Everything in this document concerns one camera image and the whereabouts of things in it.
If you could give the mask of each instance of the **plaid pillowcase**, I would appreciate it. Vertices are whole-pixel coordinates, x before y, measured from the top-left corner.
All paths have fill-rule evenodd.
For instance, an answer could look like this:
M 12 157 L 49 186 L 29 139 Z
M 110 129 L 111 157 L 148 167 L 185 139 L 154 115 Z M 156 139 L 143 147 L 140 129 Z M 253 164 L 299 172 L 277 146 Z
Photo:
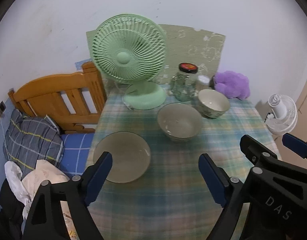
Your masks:
M 63 155 L 59 128 L 48 116 L 29 117 L 15 109 L 5 134 L 3 152 L 7 161 L 20 167 L 22 178 L 35 169 L 37 160 L 58 166 Z

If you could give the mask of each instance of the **ceramic bowl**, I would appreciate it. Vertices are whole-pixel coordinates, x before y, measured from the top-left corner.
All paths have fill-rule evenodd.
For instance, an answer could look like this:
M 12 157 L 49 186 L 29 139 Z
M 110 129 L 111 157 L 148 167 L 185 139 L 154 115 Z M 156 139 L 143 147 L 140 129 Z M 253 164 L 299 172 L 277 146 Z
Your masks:
M 162 107 L 157 122 L 163 132 L 173 141 L 187 141 L 201 131 L 201 114 L 193 107 L 181 103 Z
M 105 137 L 95 148 L 94 163 L 103 152 L 112 155 L 112 168 L 107 177 L 111 182 L 131 182 L 149 167 L 149 145 L 135 133 L 115 132 Z
M 198 110 L 205 116 L 217 118 L 230 109 L 230 102 L 216 90 L 204 89 L 198 93 Z

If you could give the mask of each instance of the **blue sticker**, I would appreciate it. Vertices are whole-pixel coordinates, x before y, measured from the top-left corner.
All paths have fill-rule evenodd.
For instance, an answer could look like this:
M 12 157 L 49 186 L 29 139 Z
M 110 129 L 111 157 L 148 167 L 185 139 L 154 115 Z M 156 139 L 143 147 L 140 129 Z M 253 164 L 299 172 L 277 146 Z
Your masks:
M 78 61 L 76 62 L 74 65 L 76 66 L 76 70 L 82 70 L 82 64 L 85 63 L 85 62 L 89 62 L 91 61 L 91 59 L 85 59 L 85 60 L 82 60 L 82 61 Z

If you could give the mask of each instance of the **table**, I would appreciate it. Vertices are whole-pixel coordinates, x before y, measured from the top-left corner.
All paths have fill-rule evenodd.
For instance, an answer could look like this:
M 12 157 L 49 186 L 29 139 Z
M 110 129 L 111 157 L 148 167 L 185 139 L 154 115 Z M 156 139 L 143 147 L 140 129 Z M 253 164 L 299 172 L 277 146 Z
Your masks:
M 165 104 L 178 102 L 167 96 Z M 129 110 L 114 88 L 108 95 L 87 165 L 105 136 L 130 131 L 142 136 L 151 149 L 151 163 L 139 179 L 116 184 L 106 181 L 89 206 L 98 229 L 109 239 L 205 240 L 217 221 L 221 206 L 213 198 L 198 170 L 198 157 L 208 153 L 229 176 L 245 180 L 252 164 L 240 151 L 239 141 L 249 134 L 278 153 L 272 136 L 251 102 L 230 100 L 231 108 L 217 119 L 203 118 L 202 132 L 188 142 L 172 142 L 159 129 L 158 110 Z M 245 204 L 232 239 L 238 239 L 245 221 Z

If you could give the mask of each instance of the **fan center hub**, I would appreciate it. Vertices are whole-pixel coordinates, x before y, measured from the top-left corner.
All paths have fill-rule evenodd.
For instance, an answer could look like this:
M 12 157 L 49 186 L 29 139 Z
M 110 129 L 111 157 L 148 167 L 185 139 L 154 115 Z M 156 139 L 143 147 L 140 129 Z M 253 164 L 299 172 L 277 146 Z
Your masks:
M 122 51 L 117 54 L 117 61 L 120 64 L 126 65 L 129 63 L 131 55 L 128 52 Z

